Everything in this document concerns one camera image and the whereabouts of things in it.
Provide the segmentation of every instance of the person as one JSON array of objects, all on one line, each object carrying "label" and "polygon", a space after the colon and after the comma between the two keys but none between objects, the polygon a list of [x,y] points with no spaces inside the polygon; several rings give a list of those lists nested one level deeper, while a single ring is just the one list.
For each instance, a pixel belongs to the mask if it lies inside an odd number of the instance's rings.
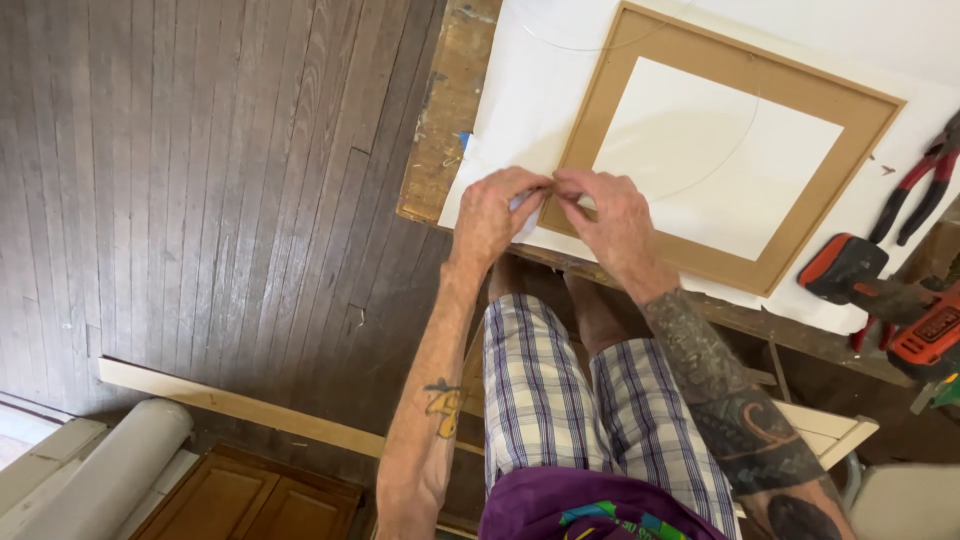
[{"label": "person", "polygon": [[[491,267],[481,539],[739,538],[731,491],[771,537],[853,538],[816,456],[684,299],[634,183],[589,170],[553,176],[512,167],[464,193],[380,461],[377,538],[434,537],[468,324]],[[567,330],[522,294],[501,257],[551,191],[656,337],[628,340],[595,285],[564,276],[591,354],[592,389]],[[511,209],[522,193],[529,195]],[[577,205],[583,194],[595,218]]]}]

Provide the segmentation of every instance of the forearm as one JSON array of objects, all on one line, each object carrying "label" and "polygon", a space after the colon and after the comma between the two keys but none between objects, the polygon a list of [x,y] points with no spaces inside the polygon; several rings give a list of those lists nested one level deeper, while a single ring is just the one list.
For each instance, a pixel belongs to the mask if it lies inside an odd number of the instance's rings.
[{"label": "forearm", "polygon": [[453,458],[464,341],[482,275],[451,262],[403,387],[377,472],[377,538],[432,538]]},{"label": "forearm", "polygon": [[674,289],[640,309],[744,509],[777,538],[853,538],[816,455],[684,294]]}]

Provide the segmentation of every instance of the plaid shorts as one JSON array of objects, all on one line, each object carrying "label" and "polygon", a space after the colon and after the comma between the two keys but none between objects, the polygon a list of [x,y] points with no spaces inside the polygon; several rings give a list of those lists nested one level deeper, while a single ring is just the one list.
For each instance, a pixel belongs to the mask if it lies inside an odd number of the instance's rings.
[{"label": "plaid shorts", "polygon": [[653,340],[594,356],[591,389],[569,334],[540,300],[504,296],[484,321],[488,494],[514,469],[602,471],[650,482],[727,537],[741,537],[730,485]]}]

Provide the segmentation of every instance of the cordless drill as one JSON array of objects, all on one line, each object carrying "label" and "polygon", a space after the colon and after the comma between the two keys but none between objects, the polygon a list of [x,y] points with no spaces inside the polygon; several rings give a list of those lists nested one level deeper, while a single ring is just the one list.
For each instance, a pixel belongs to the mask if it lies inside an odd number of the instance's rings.
[{"label": "cordless drill", "polygon": [[913,380],[936,382],[960,364],[960,282],[926,278],[903,284],[878,278],[889,256],[852,234],[834,236],[797,277],[832,304],[853,304],[900,327],[887,358]]}]

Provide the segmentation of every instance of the wooden table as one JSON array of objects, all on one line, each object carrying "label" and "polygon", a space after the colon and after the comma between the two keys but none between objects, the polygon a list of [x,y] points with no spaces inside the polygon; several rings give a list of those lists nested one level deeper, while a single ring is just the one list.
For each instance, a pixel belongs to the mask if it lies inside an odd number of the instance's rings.
[{"label": "wooden table", "polygon": [[[502,0],[448,0],[443,28],[431,65],[427,94],[407,161],[396,213],[438,227],[440,212],[463,157],[460,132],[471,132],[483,90],[493,30]],[[523,257],[567,268],[612,287],[618,287],[599,265],[564,254],[514,246]],[[875,347],[854,353],[847,336],[821,331],[766,311],[739,307],[691,294],[692,301],[715,324],[743,331],[779,345],[840,364],[902,386],[915,386],[890,365]]]}]

